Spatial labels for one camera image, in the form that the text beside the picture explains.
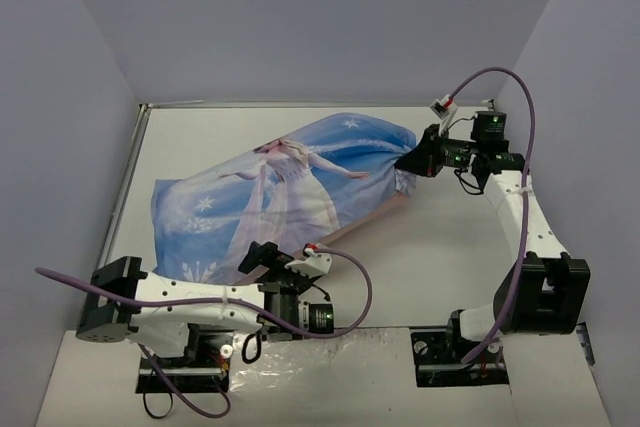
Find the pink and blue Frozen pillowcase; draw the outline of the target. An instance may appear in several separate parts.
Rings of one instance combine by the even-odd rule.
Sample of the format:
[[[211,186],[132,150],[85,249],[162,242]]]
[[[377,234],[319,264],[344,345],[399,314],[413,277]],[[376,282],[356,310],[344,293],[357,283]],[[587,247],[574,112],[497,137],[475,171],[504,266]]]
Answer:
[[[416,177],[394,164],[415,134],[369,115],[333,114],[179,180],[157,181],[155,273],[239,284],[251,243],[295,254],[331,242],[407,198]]]

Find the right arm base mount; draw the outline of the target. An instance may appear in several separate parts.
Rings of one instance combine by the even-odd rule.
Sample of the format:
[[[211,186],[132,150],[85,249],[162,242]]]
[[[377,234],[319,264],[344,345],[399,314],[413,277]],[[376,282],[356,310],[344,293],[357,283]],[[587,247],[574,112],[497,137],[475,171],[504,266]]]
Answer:
[[[508,385],[500,348],[485,349],[470,363],[462,358],[476,342],[455,339],[444,327],[411,329],[410,342],[418,388]]]

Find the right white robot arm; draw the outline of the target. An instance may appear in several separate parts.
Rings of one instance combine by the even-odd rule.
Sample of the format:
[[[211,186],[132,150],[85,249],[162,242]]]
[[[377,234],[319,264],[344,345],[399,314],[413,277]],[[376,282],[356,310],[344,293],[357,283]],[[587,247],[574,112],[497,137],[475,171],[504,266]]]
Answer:
[[[444,168],[470,173],[476,194],[494,208],[514,258],[489,304],[452,314],[443,345],[457,360],[478,355],[507,334],[572,333],[591,277],[587,262],[572,256],[553,233],[533,189],[530,160],[510,151],[505,126],[505,114],[479,112],[469,139],[459,140],[445,123],[433,124],[395,164],[426,178]]]

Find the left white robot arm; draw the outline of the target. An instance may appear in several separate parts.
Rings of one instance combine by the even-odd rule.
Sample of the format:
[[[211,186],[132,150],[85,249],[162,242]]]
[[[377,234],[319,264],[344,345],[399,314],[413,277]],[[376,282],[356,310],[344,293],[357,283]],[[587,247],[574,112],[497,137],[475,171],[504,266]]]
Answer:
[[[96,343],[129,340],[189,365],[206,334],[240,332],[275,342],[331,334],[332,304],[301,298],[331,266],[331,256],[311,244],[295,259],[274,243],[253,243],[239,270],[261,267],[263,274],[251,284],[219,285],[145,272],[140,258],[122,257],[92,274],[76,336]]]

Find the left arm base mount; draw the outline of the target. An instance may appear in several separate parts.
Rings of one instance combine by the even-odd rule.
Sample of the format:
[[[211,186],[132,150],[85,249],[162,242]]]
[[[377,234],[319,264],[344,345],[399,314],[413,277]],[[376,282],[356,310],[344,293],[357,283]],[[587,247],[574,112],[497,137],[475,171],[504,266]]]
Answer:
[[[181,357],[163,358],[147,348],[171,383],[183,394],[227,393],[235,352],[231,331],[191,332]]]

